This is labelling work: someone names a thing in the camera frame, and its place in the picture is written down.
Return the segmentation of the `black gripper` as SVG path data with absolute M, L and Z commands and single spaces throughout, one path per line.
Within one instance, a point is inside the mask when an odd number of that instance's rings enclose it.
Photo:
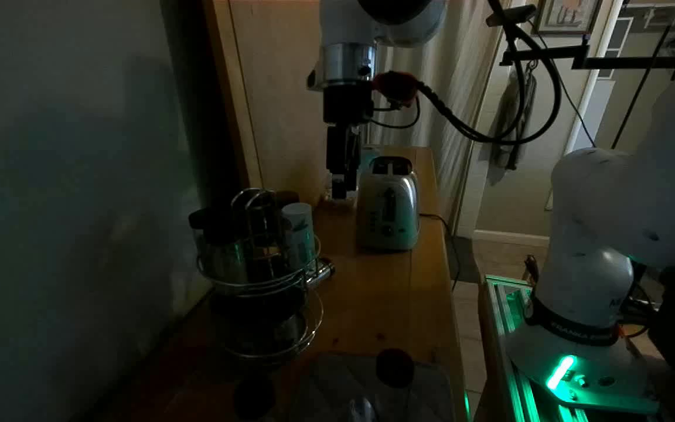
M 360 164 L 360 130 L 373 115 L 368 84 L 333 84 L 323 89 L 325 169 L 330 175 L 333 200 L 345 200 L 347 187 L 355 186 Z

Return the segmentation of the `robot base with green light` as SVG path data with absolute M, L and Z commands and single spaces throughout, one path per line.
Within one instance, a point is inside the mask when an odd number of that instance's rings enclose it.
M 624 339 L 575 346 L 525 321 L 532 287 L 487 274 L 480 327 L 487 364 L 484 415 L 501 422 L 658 422 L 647 360 Z

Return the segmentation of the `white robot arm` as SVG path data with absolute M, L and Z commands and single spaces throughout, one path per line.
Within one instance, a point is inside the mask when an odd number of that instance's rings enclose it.
M 446 0 L 319 0 L 317 75 L 330 130 L 366 124 L 385 83 L 425 89 L 378 73 L 375 47 L 428 41 L 442 13 Z M 675 83 L 634 152 L 576 151 L 556 164 L 549 258 L 528 321 L 576 346 L 612 346 L 638 263 L 675 266 Z

